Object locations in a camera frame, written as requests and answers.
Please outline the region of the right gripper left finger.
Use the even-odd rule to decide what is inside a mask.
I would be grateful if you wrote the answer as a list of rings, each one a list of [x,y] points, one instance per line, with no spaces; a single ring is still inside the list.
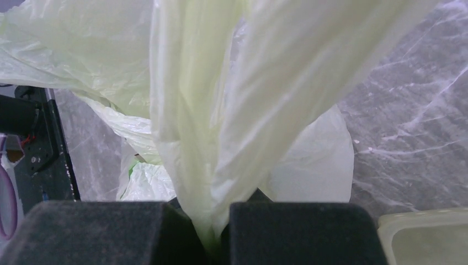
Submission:
[[[34,206],[2,264],[208,264],[190,219],[168,202]]]

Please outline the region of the light green plastic bag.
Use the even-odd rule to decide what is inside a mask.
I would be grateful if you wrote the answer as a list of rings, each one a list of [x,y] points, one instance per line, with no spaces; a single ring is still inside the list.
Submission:
[[[1,82],[69,89],[162,164],[204,247],[436,1],[25,1]]]

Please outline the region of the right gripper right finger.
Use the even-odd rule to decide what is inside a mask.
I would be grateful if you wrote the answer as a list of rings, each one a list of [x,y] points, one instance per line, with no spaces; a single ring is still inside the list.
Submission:
[[[221,264],[387,264],[374,221],[350,203],[273,202],[257,190],[230,206]]]

